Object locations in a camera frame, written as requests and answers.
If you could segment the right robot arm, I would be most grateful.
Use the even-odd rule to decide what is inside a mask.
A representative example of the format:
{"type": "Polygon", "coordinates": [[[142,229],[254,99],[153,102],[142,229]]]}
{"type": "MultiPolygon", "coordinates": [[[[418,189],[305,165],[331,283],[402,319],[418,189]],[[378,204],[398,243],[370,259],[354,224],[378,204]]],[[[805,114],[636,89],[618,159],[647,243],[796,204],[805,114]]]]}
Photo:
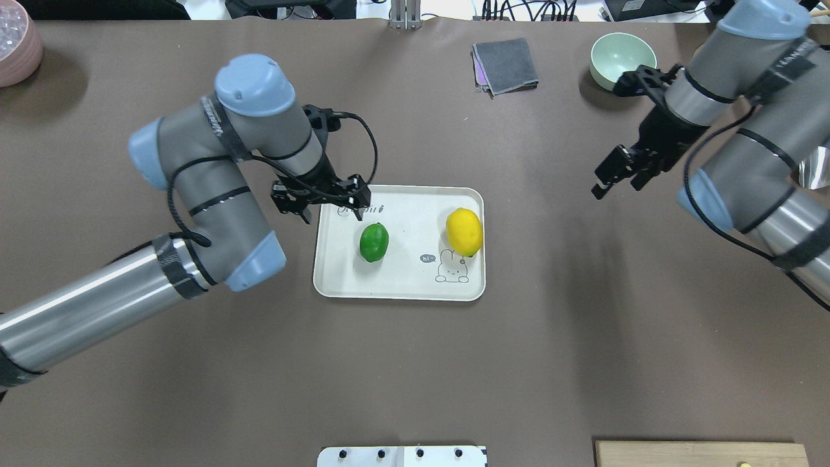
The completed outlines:
{"type": "Polygon", "coordinates": [[[796,1],[740,1],[691,61],[669,71],[639,65],[614,84],[645,95],[651,112],[632,146],[595,169],[602,199],[636,190],[683,162],[677,201],[711,231],[764,258],[828,308],[828,209],[792,175],[828,147],[828,51],[807,36],[796,1]]]}

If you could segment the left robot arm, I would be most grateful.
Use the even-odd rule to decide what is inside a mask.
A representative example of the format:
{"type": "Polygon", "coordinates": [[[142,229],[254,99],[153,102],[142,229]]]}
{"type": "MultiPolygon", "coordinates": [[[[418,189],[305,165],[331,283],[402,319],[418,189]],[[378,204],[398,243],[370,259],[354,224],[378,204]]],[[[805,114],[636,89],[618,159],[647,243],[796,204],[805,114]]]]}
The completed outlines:
{"type": "Polygon", "coordinates": [[[261,54],[232,58],[195,103],[136,130],[128,155],[160,192],[169,229],[3,313],[3,394],[217,285],[246,291],[281,272],[287,255],[243,163],[272,169],[270,201],[306,224],[324,204],[362,219],[379,163],[364,118],[302,103],[261,54]]]}

